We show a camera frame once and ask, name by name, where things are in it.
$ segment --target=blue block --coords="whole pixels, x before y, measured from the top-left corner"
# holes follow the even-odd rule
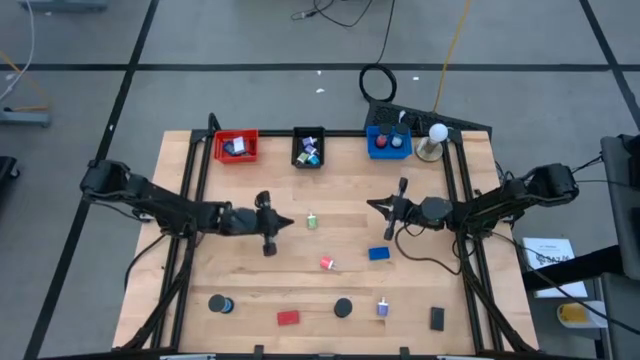
[[[387,246],[369,249],[369,260],[384,260],[391,257]]]

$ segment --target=gray floor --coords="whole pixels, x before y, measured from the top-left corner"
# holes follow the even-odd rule
[[[126,63],[148,0],[112,0],[102,14],[38,15],[37,63]],[[143,63],[370,62],[377,58],[389,0],[374,1],[355,28],[319,16],[291,22],[310,1],[161,0]],[[335,6],[353,18],[364,0]],[[624,64],[640,63],[637,2],[591,1]],[[442,62],[463,0],[398,1],[385,61]],[[26,60],[28,18],[12,1],[0,4],[0,50]],[[605,64],[578,1],[474,2],[455,63]],[[0,154],[19,158],[23,175],[0,214],[0,354],[22,356],[75,214],[78,183],[95,156],[122,72],[31,72],[54,99],[48,129],[0,127]],[[7,73],[0,73],[4,79]],[[640,91],[640,74],[625,74]],[[439,72],[398,71],[394,101],[430,110]],[[320,124],[361,128],[368,106],[358,71],[153,72],[135,74],[109,158],[138,173],[153,172],[162,133],[204,127],[210,111],[223,127],[290,128]],[[388,91],[376,74],[372,93]],[[323,93],[316,93],[322,88]],[[7,105],[36,104],[25,82]],[[576,166],[595,157],[599,139],[637,127],[610,72],[449,72],[439,112],[494,127],[496,158],[519,174],[533,166]],[[579,173],[602,179],[603,169]],[[122,278],[139,226],[92,208],[41,356],[108,350],[120,311]],[[616,242],[607,189],[584,184],[572,204],[532,209],[516,235],[570,238],[578,254]],[[552,316],[553,301],[531,300],[544,350],[593,356],[593,343],[569,335]]]

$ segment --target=black puck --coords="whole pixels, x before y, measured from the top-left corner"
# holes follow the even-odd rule
[[[230,313],[233,310],[233,301],[220,294],[213,295],[209,299],[209,310],[223,314]]]
[[[351,304],[351,300],[347,298],[342,298],[336,301],[336,306],[333,308],[333,312],[336,313],[336,316],[339,318],[344,318],[351,314],[351,310],[353,310],[353,305]]]

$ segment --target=red rectangular block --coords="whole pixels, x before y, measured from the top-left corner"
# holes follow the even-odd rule
[[[300,323],[300,313],[298,310],[283,311],[278,313],[278,326],[293,325]]]

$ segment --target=purple object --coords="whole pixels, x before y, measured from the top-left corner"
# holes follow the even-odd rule
[[[302,145],[310,146],[310,145],[315,144],[317,141],[318,141],[318,139],[314,139],[311,136],[309,136],[307,138],[302,139]]]
[[[378,316],[387,316],[389,314],[389,304],[384,301],[384,298],[378,303]]]
[[[304,151],[306,151],[306,152],[307,152],[307,154],[309,154],[309,155],[314,155],[315,153],[317,153],[317,152],[318,152],[318,150],[316,150],[316,148],[314,148],[314,147],[313,147],[313,146],[311,146],[311,145],[307,145],[307,146],[305,146]]]

